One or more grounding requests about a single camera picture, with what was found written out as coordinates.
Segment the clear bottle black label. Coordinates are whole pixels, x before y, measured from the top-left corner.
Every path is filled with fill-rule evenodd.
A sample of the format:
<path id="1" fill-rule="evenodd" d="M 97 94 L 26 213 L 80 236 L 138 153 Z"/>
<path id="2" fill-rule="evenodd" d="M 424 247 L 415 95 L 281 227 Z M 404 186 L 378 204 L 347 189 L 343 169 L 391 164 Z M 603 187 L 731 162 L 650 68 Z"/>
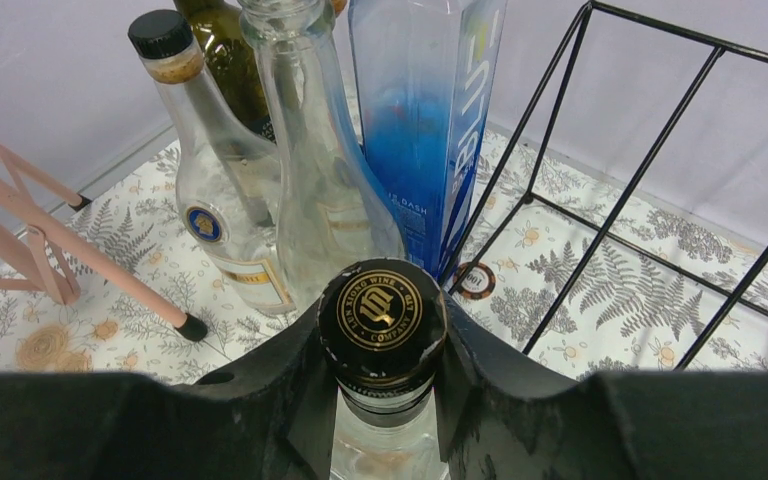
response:
<path id="1" fill-rule="evenodd" d="M 405 255 L 384 188 L 360 148 L 329 1 L 244 1 L 281 164 L 277 254 L 300 313 L 361 260 Z"/>

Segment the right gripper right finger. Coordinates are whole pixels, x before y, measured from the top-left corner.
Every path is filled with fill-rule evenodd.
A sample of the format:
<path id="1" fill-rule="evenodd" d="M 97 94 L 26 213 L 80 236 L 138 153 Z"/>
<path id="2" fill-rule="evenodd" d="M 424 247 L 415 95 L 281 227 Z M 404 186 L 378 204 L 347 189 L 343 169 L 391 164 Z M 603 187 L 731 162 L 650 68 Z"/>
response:
<path id="1" fill-rule="evenodd" d="M 454 479 L 768 479 L 768 373 L 575 381 L 445 302 L 438 441 Z"/>

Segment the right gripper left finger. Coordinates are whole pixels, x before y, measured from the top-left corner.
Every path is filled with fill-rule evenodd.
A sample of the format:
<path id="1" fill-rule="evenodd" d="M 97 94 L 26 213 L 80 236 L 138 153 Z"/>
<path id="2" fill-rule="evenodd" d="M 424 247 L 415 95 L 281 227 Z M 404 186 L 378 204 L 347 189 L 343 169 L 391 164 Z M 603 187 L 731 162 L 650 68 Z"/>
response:
<path id="1" fill-rule="evenodd" d="M 313 311 L 193 385 L 0 372 L 0 479 L 324 479 L 335 407 Z"/>

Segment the dark green wine bottle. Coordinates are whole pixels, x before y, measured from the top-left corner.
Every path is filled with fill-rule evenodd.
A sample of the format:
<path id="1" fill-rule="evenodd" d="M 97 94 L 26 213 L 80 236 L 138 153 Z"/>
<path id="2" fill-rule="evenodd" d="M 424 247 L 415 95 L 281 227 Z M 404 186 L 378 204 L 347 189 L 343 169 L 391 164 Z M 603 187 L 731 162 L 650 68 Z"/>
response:
<path id="1" fill-rule="evenodd" d="M 255 56 L 241 31 L 241 8 L 224 0 L 175 0 L 201 46 L 213 78 L 240 122 L 273 142 Z"/>

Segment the pink tripod stand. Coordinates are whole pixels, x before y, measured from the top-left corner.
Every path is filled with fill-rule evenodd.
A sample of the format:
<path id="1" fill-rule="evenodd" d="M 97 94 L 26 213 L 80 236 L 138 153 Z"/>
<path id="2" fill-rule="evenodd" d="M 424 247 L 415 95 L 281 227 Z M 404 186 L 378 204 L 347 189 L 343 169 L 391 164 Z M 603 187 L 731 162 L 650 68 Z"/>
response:
<path id="1" fill-rule="evenodd" d="M 185 339 L 198 342 L 206 337 L 208 327 L 203 320 L 179 309 L 56 220 L 34 201 L 23 179 L 43 186 L 76 211 L 90 204 L 88 198 L 1 143 L 0 161 L 13 181 L 8 184 L 0 178 L 0 206 L 26 227 L 22 241 L 0 224 L 0 259 L 22 275 L 20 279 L 0 279 L 0 290 L 40 291 L 61 305 L 74 303 L 80 298 L 80 286 L 63 256 L 67 252 L 159 315 Z"/>

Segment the poker chip near rack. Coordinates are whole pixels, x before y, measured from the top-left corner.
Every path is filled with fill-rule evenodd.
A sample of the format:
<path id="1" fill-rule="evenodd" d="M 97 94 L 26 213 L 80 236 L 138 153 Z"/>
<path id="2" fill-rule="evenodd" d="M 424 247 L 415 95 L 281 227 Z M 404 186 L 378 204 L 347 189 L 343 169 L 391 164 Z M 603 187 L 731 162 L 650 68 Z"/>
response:
<path id="1" fill-rule="evenodd" d="M 494 272 L 483 263 L 477 263 L 467 271 L 468 265 L 465 262 L 457 267 L 454 275 L 454 282 L 457 283 L 455 291 L 468 300 L 488 298 L 497 284 Z"/>

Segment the clear bottle gold band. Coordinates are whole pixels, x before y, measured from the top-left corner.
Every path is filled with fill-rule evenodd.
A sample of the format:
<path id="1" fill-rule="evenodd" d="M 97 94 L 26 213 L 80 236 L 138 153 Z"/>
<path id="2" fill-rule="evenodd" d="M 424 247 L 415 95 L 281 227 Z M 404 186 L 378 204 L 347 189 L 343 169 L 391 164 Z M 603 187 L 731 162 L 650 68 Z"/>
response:
<path id="1" fill-rule="evenodd" d="M 268 316 L 293 311 L 276 251 L 276 147 L 231 112 L 182 14 L 150 11 L 127 35 L 178 134 L 186 229 L 246 305 Z"/>

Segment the blue glass bottle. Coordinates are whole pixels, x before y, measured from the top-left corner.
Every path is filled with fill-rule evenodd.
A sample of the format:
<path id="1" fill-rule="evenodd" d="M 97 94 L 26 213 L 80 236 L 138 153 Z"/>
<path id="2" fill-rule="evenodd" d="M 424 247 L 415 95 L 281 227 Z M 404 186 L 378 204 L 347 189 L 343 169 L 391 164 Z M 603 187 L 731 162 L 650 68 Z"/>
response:
<path id="1" fill-rule="evenodd" d="M 506 10 L 504 1 L 349 7 L 365 157 L 409 260 L 440 283 L 470 216 Z"/>

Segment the clear bottle black cap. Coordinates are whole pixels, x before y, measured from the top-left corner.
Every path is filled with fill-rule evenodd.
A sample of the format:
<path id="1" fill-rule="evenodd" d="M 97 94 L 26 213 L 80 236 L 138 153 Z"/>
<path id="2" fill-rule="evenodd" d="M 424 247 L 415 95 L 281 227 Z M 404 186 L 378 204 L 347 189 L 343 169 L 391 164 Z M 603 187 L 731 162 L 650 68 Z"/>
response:
<path id="1" fill-rule="evenodd" d="M 360 261 L 328 283 L 316 316 L 339 388 L 331 478 L 448 478 L 433 382 L 449 322 L 434 278 L 407 260 Z"/>

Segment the floral table mat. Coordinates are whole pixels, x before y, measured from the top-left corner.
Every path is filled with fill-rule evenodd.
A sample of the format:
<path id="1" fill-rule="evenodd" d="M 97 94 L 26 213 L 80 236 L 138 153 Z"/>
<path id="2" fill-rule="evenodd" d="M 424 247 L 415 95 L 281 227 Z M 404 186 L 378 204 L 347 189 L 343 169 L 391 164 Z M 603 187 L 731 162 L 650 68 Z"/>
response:
<path id="1" fill-rule="evenodd" d="M 500 175 L 505 136 L 485 136 L 477 192 L 486 202 L 467 242 L 497 280 L 458 301 L 478 323 L 572 378 L 596 370 L 768 371 L 768 263 L 738 304 L 700 333 L 761 250 L 686 213 L 631 199 L 562 304 L 555 297 L 589 249 L 620 188 L 519 145 Z M 191 342 L 73 256 L 80 298 L 0 290 L 0 369 L 137 370 L 195 380 L 291 323 L 250 309 L 185 231 L 174 204 L 179 148 L 170 144 L 75 214 L 68 226 L 180 309 L 209 326 Z M 0 279 L 22 275 L 0 262 Z M 699 345 L 697 353 L 691 347 Z"/>

